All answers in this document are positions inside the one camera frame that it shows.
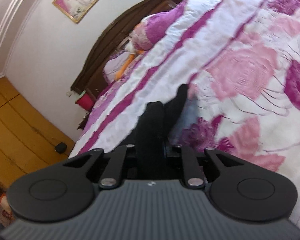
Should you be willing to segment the black small garment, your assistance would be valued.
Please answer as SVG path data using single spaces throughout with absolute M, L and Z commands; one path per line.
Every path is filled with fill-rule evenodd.
M 149 102 L 130 134 L 118 145 L 135 146 L 135 157 L 146 161 L 164 159 L 165 144 L 180 118 L 187 101 L 188 84 L 178 87 L 176 96 L 167 103 Z

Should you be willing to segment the small black bag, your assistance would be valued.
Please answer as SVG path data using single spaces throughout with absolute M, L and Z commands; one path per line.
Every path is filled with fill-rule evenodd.
M 60 142 L 60 143 L 58 143 L 55 147 L 54 147 L 54 149 L 55 149 L 55 151 L 58 153 L 58 154 L 63 154 L 63 153 L 65 153 L 66 152 L 66 150 L 67 150 L 67 145 L 64 143 L 64 142 Z

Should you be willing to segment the dark wooden nightstand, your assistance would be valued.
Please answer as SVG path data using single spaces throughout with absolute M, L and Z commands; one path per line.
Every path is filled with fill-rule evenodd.
M 90 112 L 88 112 L 84 118 L 82 119 L 82 121 L 80 122 L 80 124 L 78 125 L 77 129 L 81 129 L 83 130 L 85 128 L 85 126 L 87 125 L 87 122 L 89 120 L 89 115 L 90 115 Z

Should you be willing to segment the red plastic bucket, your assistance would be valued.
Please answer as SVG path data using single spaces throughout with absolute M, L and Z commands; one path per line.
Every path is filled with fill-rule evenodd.
M 83 91 L 76 99 L 75 104 L 89 112 L 93 109 L 95 101 L 86 91 Z

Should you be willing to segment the wooden wardrobe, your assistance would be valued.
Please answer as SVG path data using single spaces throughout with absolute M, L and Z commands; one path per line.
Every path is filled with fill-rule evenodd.
M 64 142 L 67 150 L 54 147 Z M 66 159 L 74 141 L 44 118 L 10 83 L 0 78 L 0 187 Z

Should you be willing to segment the lilac ruffled pillow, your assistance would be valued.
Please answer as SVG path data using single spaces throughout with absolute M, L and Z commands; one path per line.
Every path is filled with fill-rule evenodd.
M 121 51 L 115 55 L 111 55 L 103 68 L 103 77 L 107 84 L 111 84 L 115 80 L 117 71 L 125 63 L 129 56 L 128 51 Z

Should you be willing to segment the pink floral bed quilt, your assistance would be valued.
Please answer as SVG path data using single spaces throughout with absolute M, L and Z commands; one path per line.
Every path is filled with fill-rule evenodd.
M 279 172 L 298 189 L 300 0 L 187 0 L 164 37 L 97 100 L 71 156 L 115 148 L 147 103 L 189 85 L 169 140 L 215 147 Z

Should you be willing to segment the white orange plush duck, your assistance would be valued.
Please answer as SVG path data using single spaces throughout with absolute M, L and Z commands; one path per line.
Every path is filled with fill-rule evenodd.
M 130 63 L 135 59 L 136 55 L 142 52 L 142 50 L 139 50 L 135 47 L 135 43 L 138 40 L 139 32 L 143 30 L 143 23 L 137 24 L 130 36 L 130 41 L 125 47 L 125 51 L 129 52 L 129 56 L 127 57 L 125 63 L 121 66 L 121 68 L 117 71 L 115 80 L 118 81 L 121 79 L 122 75 L 124 74 L 127 67 L 130 65 Z

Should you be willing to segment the dark wooden headboard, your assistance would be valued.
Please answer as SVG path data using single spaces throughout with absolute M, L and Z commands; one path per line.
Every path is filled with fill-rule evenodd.
M 70 89 L 77 94 L 86 91 L 96 99 L 108 86 L 103 68 L 110 57 L 122 50 L 134 27 L 146 16 L 169 11 L 183 0 L 143 0 L 117 17 L 93 45 L 83 69 Z

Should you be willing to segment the purple floral pillow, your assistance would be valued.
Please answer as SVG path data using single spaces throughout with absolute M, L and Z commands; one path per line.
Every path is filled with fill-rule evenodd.
M 185 4 L 183 1 L 170 11 L 162 11 L 143 18 L 131 32 L 125 50 L 132 54 L 136 54 L 139 50 L 150 50 L 165 36 L 168 27 L 183 15 Z

